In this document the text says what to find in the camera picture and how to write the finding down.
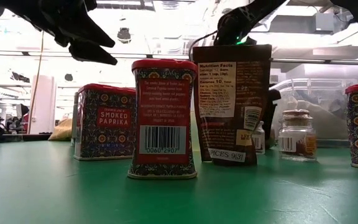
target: white column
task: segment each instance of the white column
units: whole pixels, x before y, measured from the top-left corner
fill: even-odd
[[[31,102],[34,101],[34,108],[31,117],[31,129],[29,134],[41,132],[52,132],[55,127],[55,103],[56,103],[56,82],[54,77],[40,75],[37,92],[34,96],[35,82],[37,76],[32,79]]]

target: cable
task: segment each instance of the cable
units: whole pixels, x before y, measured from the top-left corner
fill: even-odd
[[[344,22],[344,23],[348,23],[347,21],[343,21],[343,20],[338,16],[338,14],[334,14],[334,15],[338,18],[339,21]]]
[[[320,12],[320,11],[318,10],[318,8],[316,8],[316,6],[312,6],[310,3],[307,3],[307,2],[304,2],[304,1],[301,1],[301,0],[295,0],[295,1],[300,2],[300,3],[303,3],[303,4],[305,4],[305,5],[309,6],[309,7],[313,7],[313,8],[317,11],[317,13]]]
[[[193,46],[194,46],[196,43],[198,43],[200,40],[205,39],[205,38],[208,38],[209,36],[214,35],[214,34],[216,34],[217,32],[218,32],[218,31],[216,30],[216,31],[214,31],[214,32],[212,32],[212,33],[210,33],[210,34],[207,34],[207,35],[205,35],[205,36],[203,36],[203,37],[200,37],[199,39],[196,39],[195,41],[193,41],[193,43],[191,43],[190,48],[189,48],[189,59],[190,59],[191,62],[193,61],[193,56],[191,55],[191,51],[192,51],[192,49],[193,49]]]
[[[30,130],[31,130],[32,112],[34,110],[35,94],[37,93],[38,80],[39,80],[39,77],[40,77],[42,52],[44,52],[44,31],[42,31],[42,36],[41,36],[41,53],[40,53],[40,59],[39,59],[40,61],[38,63],[38,71],[37,71],[37,78],[35,79],[34,92],[32,93],[32,102],[31,102],[30,113],[29,113],[29,121],[28,121],[29,128],[27,130],[27,134],[30,134]]]

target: clear plastic container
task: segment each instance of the clear plastic container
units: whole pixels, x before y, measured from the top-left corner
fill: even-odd
[[[282,159],[294,161],[316,160],[316,131],[307,110],[283,112],[282,128],[278,132],[278,148]]]
[[[265,154],[265,131],[262,128],[262,125],[264,125],[264,122],[259,122],[257,128],[252,133],[256,154]]]
[[[345,89],[357,83],[355,79],[294,78],[271,87],[279,90],[282,96],[276,102],[272,122],[276,134],[283,111],[308,110],[318,142],[347,141]]]

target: brown spice pouch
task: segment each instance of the brown spice pouch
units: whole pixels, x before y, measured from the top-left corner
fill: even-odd
[[[251,134],[269,92],[271,45],[195,47],[195,112],[202,161],[257,164]]]

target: white label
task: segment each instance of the white label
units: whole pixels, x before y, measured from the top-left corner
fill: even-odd
[[[186,126],[140,126],[139,154],[186,154]]]
[[[282,152],[296,152],[296,143],[306,145],[305,133],[280,133],[278,148]]]
[[[244,108],[244,129],[253,131],[258,125],[262,109],[258,106],[246,106]]]
[[[265,149],[265,136],[263,134],[252,135],[252,140],[254,141],[256,150],[259,149],[261,151],[262,149]]]
[[[198,64],[200,116],[234,117],[236,105],[236,62]]]
[[[223,149],[208,149],[209,155],[213,159],[223,159],[227,161],[234,161],[234,162],[244,162],[246,160],[246,153],[245,152],[234,152],[229,150]]]

